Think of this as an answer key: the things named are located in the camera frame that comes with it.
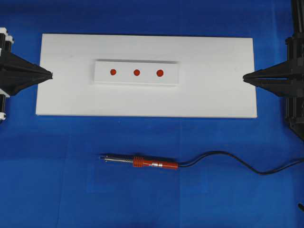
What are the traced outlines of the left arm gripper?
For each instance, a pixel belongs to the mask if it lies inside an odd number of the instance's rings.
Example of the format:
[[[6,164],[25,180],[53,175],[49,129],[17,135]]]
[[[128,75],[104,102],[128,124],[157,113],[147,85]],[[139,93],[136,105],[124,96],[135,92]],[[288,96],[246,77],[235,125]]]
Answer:
[[[52,79],[52,73],[36,64],[32,64],[10,53],[14,38],[5,27],[0,28],[0,69],[11,72],[35,73],[46,76],[7,77],[0,79],[0,121],[6,119],[6,99],[21,90]]]

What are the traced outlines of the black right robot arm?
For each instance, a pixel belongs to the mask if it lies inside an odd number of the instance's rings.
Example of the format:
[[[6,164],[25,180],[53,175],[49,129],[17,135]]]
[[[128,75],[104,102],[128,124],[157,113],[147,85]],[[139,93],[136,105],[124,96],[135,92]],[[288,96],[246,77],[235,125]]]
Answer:
[[[304,2],[291,1],[294,33],[285,40],[287,60],[243,76],[243,81],[286,98],[286,121],[304,130]]]

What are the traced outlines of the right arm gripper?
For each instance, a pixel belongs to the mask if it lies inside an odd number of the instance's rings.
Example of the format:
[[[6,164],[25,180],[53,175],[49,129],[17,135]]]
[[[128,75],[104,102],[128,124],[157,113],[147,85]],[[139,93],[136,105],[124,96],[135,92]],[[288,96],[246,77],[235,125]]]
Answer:
[[[244,82],[279,97],[288,97],[285,120],[290,127],[294,128],[304,124],[304,39],[289,38],[286,43],[288,61],[246,74]],[[269,78],[288,78],[289,80]]]

